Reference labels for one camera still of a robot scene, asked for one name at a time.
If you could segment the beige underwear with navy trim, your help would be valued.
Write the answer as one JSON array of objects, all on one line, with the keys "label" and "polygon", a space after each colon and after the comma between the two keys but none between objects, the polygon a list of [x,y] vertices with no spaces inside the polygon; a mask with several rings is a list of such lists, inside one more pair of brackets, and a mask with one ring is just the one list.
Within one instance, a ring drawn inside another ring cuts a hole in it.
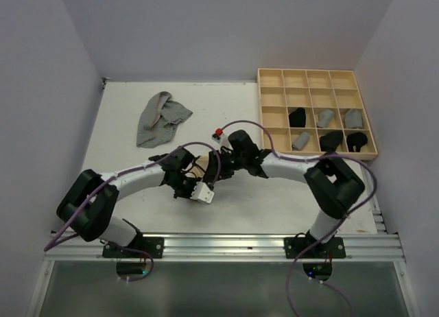
[{"label": "beige underwear with navy trim", "polygon": [[203,178],[209,164],[208,156],[199,156],[189,164],[185,173],[190,178]]}]

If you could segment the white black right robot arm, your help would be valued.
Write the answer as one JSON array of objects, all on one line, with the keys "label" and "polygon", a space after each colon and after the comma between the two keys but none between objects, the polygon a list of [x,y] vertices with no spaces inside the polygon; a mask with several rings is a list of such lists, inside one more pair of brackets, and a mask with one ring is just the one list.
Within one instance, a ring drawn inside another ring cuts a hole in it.
[{"label": "white black right robot arm", "polygon": [[320,207],[305,241],[307,252],[314,257],[321,257],[330,249],[335,227],[365,189],[363,180],[338,154],[300,158],[268,149],[250,156],[228,148],[220,150],[218,156],[210,152],[202,180],[210,184],[214,179],[230,178],[241,169],[259,178],[283,178],[308,185]]}]

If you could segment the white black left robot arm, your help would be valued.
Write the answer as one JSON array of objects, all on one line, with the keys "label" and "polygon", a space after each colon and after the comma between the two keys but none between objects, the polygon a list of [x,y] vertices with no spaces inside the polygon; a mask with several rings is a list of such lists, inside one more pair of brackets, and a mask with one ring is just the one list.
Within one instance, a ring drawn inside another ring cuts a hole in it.
[{"label": "white black left robot arm", "polygon": [[98,174],[87,169],[62,199],[56,214],[84,241],[113,242],[124,255],[135,257],[143,247],[140,230],[115,217],[115,205],[134,193],[161,185],[170,186],[175,196],[190,198],[196,181],[186,177],[186,169],[194,159],[182,148],[114,173]]}]

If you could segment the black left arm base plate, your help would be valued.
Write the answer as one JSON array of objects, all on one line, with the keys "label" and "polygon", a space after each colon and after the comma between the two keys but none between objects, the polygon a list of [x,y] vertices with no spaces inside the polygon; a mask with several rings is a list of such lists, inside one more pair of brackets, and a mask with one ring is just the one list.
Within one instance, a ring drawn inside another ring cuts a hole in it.
[{"label": "black left arm base plate", "polygon": [[115,259],[136,259],[148,253],[153,259],[161,259],[165,247],[163,237],[138,237],[127,247],[119,247],[115,243],[109,242],[102,251],[103,258]]}]

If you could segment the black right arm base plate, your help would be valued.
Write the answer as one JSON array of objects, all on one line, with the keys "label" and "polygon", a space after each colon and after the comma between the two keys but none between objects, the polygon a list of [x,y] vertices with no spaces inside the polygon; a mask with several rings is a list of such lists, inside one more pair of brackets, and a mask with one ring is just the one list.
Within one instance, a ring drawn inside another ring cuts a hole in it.
[{"label": "black right arm base plate", "polygon": [[341,237],[332,237],[326,243],[314,245],[313,240],[307,236],[285,237],[283,248],[287,259],[345,259],[346,250]]}]

